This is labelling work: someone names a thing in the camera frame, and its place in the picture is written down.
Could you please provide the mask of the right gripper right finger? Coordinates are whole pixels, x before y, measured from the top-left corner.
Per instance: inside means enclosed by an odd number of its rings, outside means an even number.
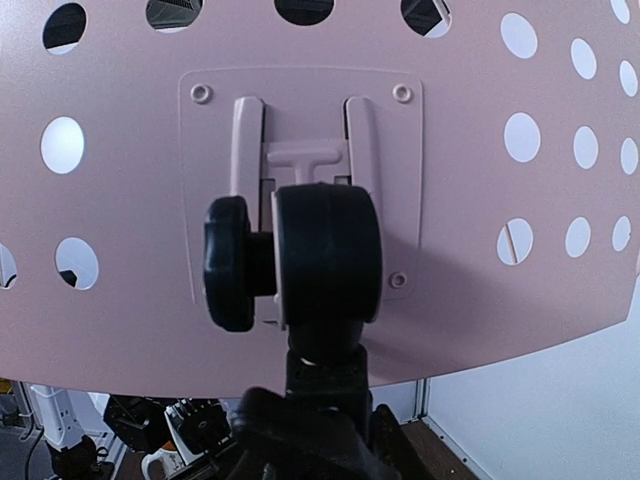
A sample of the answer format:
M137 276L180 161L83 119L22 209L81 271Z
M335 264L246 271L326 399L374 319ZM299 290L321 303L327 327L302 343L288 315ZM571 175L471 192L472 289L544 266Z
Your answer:
M411 443L386 404L379 405L373 411L371 428L372 446L376 455L393 467L401 479L414 479Z

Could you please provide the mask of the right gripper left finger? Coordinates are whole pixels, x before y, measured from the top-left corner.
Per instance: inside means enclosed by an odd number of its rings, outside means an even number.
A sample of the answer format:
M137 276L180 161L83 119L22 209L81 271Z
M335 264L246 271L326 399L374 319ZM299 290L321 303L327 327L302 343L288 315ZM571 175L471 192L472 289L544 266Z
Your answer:
M273 467L278 479L398 479L366 445L353 421L261 387L248 389L231 415L237 442Z

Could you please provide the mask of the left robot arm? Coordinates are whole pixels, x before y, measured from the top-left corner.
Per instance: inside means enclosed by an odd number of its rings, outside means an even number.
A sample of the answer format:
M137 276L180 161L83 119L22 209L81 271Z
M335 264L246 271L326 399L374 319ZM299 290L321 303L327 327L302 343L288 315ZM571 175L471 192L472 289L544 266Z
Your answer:
M83 428L67 390L30 386L58 479L114 479L117 465ZM102 422L122 446L143 455L141 475L163 479L228 479L242 452L232 438L227 409L218 399L109 394Z

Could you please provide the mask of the pink music stand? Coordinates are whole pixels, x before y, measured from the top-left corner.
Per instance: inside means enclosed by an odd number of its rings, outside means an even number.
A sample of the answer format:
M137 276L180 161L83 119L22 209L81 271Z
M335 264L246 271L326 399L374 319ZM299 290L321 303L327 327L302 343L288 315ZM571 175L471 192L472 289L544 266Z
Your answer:
M205 213L347 180L383 229L375 385L628 315L639 275L635 1L1 5L1 374L235 397L284 386L274 297L210 319Z

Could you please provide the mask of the white patterned mug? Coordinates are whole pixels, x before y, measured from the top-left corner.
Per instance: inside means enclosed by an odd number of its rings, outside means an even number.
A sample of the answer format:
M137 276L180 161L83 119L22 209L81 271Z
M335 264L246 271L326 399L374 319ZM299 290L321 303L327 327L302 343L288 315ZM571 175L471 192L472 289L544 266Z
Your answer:
M145 480L151 479L151 467L158 464L166 477L174 475L185 467L185 463L177 450L165 448L147 454L141 461L141 472Z

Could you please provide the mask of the right aluminium frame post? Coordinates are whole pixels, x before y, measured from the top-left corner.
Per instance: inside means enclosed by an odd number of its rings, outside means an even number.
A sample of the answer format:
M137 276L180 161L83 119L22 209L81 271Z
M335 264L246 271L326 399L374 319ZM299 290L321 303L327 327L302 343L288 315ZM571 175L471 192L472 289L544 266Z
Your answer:
M411 421L419 421L429 414L431 379L421 378L415 382L414 406Z

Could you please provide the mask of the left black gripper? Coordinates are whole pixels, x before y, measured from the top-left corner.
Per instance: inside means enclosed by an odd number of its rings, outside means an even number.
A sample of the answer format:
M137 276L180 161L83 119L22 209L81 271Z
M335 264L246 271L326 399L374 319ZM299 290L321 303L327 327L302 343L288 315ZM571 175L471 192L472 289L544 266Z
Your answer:
M137 452L154 453L171 441L193 455L216 455L231 442L227 412L218 399L111 395L103 421Z

